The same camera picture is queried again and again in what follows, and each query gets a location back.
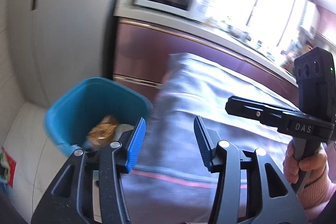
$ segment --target purple cabinet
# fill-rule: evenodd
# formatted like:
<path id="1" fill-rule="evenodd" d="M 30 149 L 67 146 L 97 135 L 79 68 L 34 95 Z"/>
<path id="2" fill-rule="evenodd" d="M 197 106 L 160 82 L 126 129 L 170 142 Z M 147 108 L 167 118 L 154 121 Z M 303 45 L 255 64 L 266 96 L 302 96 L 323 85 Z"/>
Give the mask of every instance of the purple cabinet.
<path id="1" fill-rule="evenodd" d="M 296 87 L 241 60 L 243 58 L 236 58 L 236 54 L 226 49 L 218 50 L 218 46 L 189 34 L 167 30 L 165 27 L 161 27 L 161 30 L 158 27 L 151 29 L 150 25 L 148 28 L 140 27 L 136 26 L 136 23 L 135 21 L 133 25 L 125 23 L 118 25 L 115 75 L 161 83 L 167 71 L 169 54 L 189 52 L 241 73 L 297 105 Z M 134 83 L 131 86 L 130 83 L 127 85 L 151 101 L 157 93 L 157 89 L 153 87 L 140 87 L 140 84 Z"/>

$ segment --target metal screw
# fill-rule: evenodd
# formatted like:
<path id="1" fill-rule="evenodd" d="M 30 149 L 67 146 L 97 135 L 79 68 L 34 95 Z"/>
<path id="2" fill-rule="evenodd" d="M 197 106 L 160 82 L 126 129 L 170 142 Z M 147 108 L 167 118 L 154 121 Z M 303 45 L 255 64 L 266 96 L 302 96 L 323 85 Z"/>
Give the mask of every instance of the metal screw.
<path id="1" fill-rule="evenodd" d="M 227 148 L 227 147 L 230 146 L 230 143 L 228 141 L 224 141 L 224 140 L 219 141 L 218 144 L 219 144 L 220 147 L 223 147 L 223 148 Z"/>
<path id="2" fill-rule="evenodd" d="M 77 150 L 75 150 L 74 154 L 75 154 L 75 156 L 81 156 L 81 155 L 83 155 L 83 150 L 82 149 L 77 149 Z"/>
<path id="3" fill-rule="evenodd" d="M 266 150 L 263 149 L 263 148 L 257 148 L 257 149 L 255 150 L 255 152 L 256 152 L 259 156 L 264 156 L 264 155 L 266 155 Z"/>
<path id="4" fill-rule="evenodd" d="M 111 148 L 118 148 L 119 146 L 121 146 L 120 142 L 113 142 L 113 143 L 110 143 L 110 147 L 111 147 Z"/>

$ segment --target blue gripper pad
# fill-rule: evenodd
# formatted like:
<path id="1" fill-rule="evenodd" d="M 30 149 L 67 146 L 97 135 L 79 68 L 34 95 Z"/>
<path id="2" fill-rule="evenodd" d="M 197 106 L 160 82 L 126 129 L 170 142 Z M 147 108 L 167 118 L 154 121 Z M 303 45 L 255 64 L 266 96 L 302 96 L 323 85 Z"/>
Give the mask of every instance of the blue gripper pad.
<path id="1" fill-rule="evenodd" d="M 146 133 L 146 122 L 144 118 L 141 118 L 136 128 L 133 129 L 132 140 L 127 149 L 127 162 L 125 165 L 125 169 L 127 173 L 129 173 L 137 163 L 138 155 L 140 153 L 141 145 L 143 142 L 143 138 Z"/>
<path id="2" fill-rule="evenodd" d="M 196 118 L 194 119 L 194 133 L 199 147 L 199 151 L 201 152 L 203 164 L 206 168 L 208 168 L 210 172 L 213 167 L 212 149 L 214 147 L 200 116 L 196 116 Z"/>

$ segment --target pink sleeve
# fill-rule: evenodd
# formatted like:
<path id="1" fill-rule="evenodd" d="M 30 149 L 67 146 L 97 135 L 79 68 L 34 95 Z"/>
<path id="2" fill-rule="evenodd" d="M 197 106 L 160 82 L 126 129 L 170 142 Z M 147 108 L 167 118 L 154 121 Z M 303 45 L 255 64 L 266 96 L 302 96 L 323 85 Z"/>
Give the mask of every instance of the pink sleeve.
<path id="1" fill-rule="evenodd" d="M 316 182 L 306 187 L 298 198 L 306 211 L 308 220 L 315 219 L 328 204 L 336 190 L 336 184 L 333 184 L 328 177 L 328 168 Z"/>

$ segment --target countertop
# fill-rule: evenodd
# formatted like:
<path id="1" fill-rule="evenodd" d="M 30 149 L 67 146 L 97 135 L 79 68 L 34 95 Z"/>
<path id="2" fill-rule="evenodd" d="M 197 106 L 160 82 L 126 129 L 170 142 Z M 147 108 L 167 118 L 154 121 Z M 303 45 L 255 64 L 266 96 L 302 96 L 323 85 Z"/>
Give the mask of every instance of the countertop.
<path id="1" fill-rule="evenodd" d="M 133 0 L 118 0 L 115 6 L 114 15 L 122 18 L 162 25 L 203 38 L 230 51 L 236 52 L 241 56 L 254 60 L 261 66 L 268 68 L 276 75 L 279 75 L 291 84 L 297 86 L 295 78 L 288 74 L 285 69 L 274 64 L 257 51 L 245 46 L 226 32 L 219 29 L 210 28 L 201 23 L 187 20 L 169 13 L 133 5 Z"/>

